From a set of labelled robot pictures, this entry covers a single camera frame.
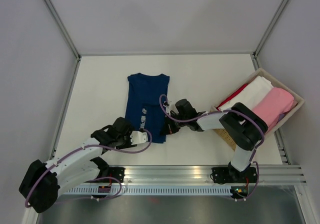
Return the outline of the blue t shirt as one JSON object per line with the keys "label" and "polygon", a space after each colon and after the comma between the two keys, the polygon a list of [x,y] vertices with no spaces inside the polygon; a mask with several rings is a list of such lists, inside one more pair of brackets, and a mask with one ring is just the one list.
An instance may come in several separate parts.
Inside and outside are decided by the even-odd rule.
{"label": "blue t shirt", "polygon": [[160,107],[159,97],[168,94],[170,77],[165,74],[149,76],[142,73],[127,77],[128,99],[125,119],[136,131],[148,130],[152,141],[163,144],[166,136],[161,134],[165,124],[165,114]]}

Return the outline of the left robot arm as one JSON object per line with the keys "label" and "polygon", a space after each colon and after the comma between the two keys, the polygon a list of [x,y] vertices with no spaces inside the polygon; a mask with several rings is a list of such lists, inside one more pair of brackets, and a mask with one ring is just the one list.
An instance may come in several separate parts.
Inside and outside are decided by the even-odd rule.
{"label": "left robot arm", "polygon": [[49,209],[70,189],[85,182],[104,182],[113,177],[109,164],[102,158],[107,151],[122,151],[148,141],[143,130],[119,117],[112,125],[95,130],[90,137],[62,157],[33,161],[20,184],[25,206],[37,213]]}

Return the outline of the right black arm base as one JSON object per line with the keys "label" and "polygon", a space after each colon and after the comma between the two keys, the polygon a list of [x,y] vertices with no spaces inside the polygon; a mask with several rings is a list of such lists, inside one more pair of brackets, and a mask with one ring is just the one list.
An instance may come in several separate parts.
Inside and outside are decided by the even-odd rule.
{"label": "right black arm base", "polygon": [[215,184],[246,184],[256,183],[258,179],[257,169],[248,167],[244,171],[238,171],[232,166],[212,167],[210,178]]}

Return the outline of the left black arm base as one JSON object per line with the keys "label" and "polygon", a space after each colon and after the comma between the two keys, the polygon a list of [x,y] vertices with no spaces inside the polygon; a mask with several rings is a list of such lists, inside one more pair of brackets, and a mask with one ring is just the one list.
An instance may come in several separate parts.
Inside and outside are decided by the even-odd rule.
{"label": "left black arm base", "polygon": [[121,183],[123,183],[124,177],[125,177],[125,170],[126,169],[124,167],[107,167],[106,169],[100,172],[98,177],[103,179],[99,180],[98,182],[115,183],[116,182],[115,180],[106,178],[106,177],[113,177],[119,180]]}

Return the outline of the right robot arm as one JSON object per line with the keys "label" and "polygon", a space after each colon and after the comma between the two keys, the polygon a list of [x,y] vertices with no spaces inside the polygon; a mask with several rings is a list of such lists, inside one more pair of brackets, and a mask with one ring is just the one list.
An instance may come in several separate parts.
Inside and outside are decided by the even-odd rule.
{"label": "right robot arm", "polygon": [[237,102],[231,108],[211,112],[198,112],[187,99],[175,104],[177,112],[169,111],[165,94],[159,97],[159,105],[165,114],[161,133],[172,135],[180,128],[188,127],[194,132],[223,129],[235,142],[234,156],[228,164],[228,176],[235,182],[247,174],[259,145],[265,140],[268,126],[243,103]]}

